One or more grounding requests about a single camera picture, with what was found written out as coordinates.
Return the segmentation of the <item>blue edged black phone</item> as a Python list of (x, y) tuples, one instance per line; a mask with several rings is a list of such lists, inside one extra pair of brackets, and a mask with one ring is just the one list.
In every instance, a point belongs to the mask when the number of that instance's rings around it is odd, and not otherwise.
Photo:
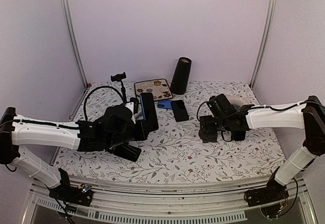
[(143, 117), (146, 124), (149, 126), (149, 130), (156, 131), (159, 129), (157, 113), (155, 109), (155, 103), (153, 94), (150, 92), (144, 92), (140, 94), (141, 107)]

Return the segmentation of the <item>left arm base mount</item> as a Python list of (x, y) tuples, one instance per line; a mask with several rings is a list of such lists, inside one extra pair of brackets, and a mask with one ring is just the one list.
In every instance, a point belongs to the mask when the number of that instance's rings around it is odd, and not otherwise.
[(68, 173), (61, 168), (58, 171), (61, 177), (60, 185), (49, 190), (49, 197), (64, 203), (89, 207), (93, 198), (92, 186), (85, 183), (71, 186)]

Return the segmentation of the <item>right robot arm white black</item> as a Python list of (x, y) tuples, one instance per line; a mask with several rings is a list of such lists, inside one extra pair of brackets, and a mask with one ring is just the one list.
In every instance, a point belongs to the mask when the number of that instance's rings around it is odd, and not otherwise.
[(268, 202), (279, 197), (283, 187), (324, 154), (324, 105), (314, 95), (291, 105), (246, 104), (236, 109), (225, 94), (219, 94), (212, 96), (205, 105), (212, 114), (197, 116), (203, 142), (211, 142), (212, 136), (225, 131), (231, 132), (233, 141), (242, 141), (245, 133), (254, 129), (287, 127), (304, 130), (303, 144), (272, 174), (263, 189), (263, 198)]

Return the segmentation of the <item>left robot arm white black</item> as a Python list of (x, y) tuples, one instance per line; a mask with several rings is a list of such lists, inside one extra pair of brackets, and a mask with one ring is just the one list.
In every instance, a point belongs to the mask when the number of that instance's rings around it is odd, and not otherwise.
[(94, 122), (46, 122), (16, 114), (8, 107), (1, 118), (1, 164), (24, 170), (65, 201), (76, 193), (67, 172), (54, 168), (27, 149), (27, 145), (56, 146), (79, 152), (106, 151), (136, 162), (141, 149), (130, 141), (144, 141), (150, 132), (159, 128), (156, 110), (143, 109), (144, 118), (136, 120), (133, 104), (108, 107)]

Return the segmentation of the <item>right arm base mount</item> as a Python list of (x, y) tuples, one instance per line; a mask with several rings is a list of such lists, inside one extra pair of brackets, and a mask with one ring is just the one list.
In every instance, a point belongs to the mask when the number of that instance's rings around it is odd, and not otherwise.
[(289, 197), (286, 186), (270, 179), (265, 187), (251, 188), (244, 193), (244, 200), (249, 207), (268, 204)]

